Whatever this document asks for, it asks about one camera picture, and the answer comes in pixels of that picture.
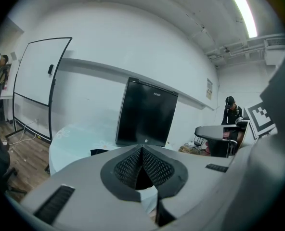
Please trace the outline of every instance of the air conditioner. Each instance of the air conditioner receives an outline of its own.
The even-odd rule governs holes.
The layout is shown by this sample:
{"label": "air conditioner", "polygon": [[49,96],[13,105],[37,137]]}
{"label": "air conditioner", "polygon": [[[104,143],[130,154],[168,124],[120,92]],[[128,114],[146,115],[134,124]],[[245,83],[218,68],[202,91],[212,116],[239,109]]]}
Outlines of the air conditioner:
{"label": "air conditioner", "polygon": [[265,39],[264,47],[266,65],[280,65],[285,56],[285,38]]}

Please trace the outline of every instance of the round table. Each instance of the round table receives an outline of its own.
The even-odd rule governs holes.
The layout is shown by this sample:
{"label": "round table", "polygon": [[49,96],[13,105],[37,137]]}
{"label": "round table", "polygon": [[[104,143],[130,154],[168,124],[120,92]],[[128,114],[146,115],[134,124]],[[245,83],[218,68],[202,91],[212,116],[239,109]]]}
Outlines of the round table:
{"label": "round table", "polygon": [[[51,175],[63,169],[76,160],[91,156],[90,150],[115,150],[120,148],[115,144],[116,123],[75,123],[62,128],[54,136],[49,150]],[[173,150],[170,144],[164,147]],[[155,186],[138,191],[141,194],[141,203],[147,213],[150,213],[157,202]]]}

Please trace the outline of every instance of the white wall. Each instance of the white wall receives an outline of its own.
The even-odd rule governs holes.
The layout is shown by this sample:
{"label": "white wall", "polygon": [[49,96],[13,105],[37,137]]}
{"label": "white wall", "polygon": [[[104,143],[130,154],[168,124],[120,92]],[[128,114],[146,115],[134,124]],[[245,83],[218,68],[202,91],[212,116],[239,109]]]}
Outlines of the white wall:
{"label": "white wall", "polygon": [[[96,124],[109,118],[117,122],[131,73],[185,93],[178,98],[168,137],[176,150],[191,140],[194,129],[203,123],[199,103],[210,107],[217,104],[216,95],[211,101],[206,98],[207,78],[213,83],[213,93],[217,93],[214,66],[177,28],[150,13],[120,4],[67,6],[40,18],[36,28],[21,36],[15,52],[20,59],[27,42],[56,37],[73,37],[67,53],[85,63],[61,61],[53,95],[53,135],[82,120]],[[127,74],[100,67],[103,64],[115,70],[122,68]],[[25,116],[26,123],[39,119],[39,124],[31,127],[47,129],[44,109],[17,101],[15,108]]]}
{"label": "white wall", "polygon": [[11,52],[21,35],[22,31],[6,17],[0,26],[0,53],[9,57],[9,64],[12,63]]}
{"label": "white wall", "polygon": [[56,37],[73,37],[71,58],[131,71],[216,106],[205,92],[208,78],[217,87],[212,63],[180,30],[146,11],[112,3],[68,5],[41,18],[29,41]]}
{"label": "white wall", "polygon": [[264,62],[248,63],[223,67],[218,70],[220,89],[218,108],[214,124],[220,125],[225,109],[225,100],[232,96],[242,110],[245,106],[261,102],[260,94],[267,87],[275,66],[266,66]]}
{"label": "white wall", "polygon": [[45,0],[19,0],[7,16],[18,28],[27,32],[47,9]]}

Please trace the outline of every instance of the cable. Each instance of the cable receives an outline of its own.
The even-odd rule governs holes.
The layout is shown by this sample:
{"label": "cable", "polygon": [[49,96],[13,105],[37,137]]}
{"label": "cable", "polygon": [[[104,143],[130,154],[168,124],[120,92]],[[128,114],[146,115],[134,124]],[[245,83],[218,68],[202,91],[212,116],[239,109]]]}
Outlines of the cable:
{"label": "cable", "polygon": [[30,141],[30,140],[33,140],[34,138],[36,138],[36,136],[33,137],[32,139],[25,139],[25,140],[22,140],[22,141],[19,141],[19,142],[15,142],[13,144],[18,144],[18,143],[23,142],[23,141]]}
{"label": "cable", "polygon": [[27,125],[30,125],[30,124],[32,124],[32,123],[34,123],[34,121],[33,121],[33,122],[30,122],[30,123],[28,123],[28,124],[26,124],[26,125],[24,126],[24,130],[23,130],[22,136],[21,136],[21,138],[19,139],[19,141],[18,141],[18,142],[15,142],[15,143],[9,144],[9,145],[16,144],[16,145],[14,146],[14,148],[13,148],[13,149],[11,149],[11,152],[13,152],[13,151],[16,149],[16,146],[17,146],[17,144],[18,144],[18,143],[20,143],[20,142],[22,142],[22,141],[33,140],[33,139],[36,137],[36,136],[35,136],[35,137],[34,137],[34,138],[32,138],[32,139],[21,140],[21,139],[22,139],[22,137],[23,137],[23,135],[24,135],[24,132],[25,132],[25,129],[26,129]]}

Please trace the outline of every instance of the ceiling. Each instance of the ceiling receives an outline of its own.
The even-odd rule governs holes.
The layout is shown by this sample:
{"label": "ceiling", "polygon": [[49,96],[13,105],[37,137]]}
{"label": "ceiling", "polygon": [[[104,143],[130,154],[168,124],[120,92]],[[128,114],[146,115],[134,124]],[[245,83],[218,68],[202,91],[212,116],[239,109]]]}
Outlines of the ceiling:
{"label": "ceiling", "polygon": [[263,60],[261,44],[264,38],[285,37],[279,19],[265,0],[247,0],[258,33],[254,39],[248,38],[245,23],[234,0],[38,1],[45,7],[43,13],[52,7],[89,1],[122,3],[146,10],[179,28],[189,41],[200,46],[216,67]]}

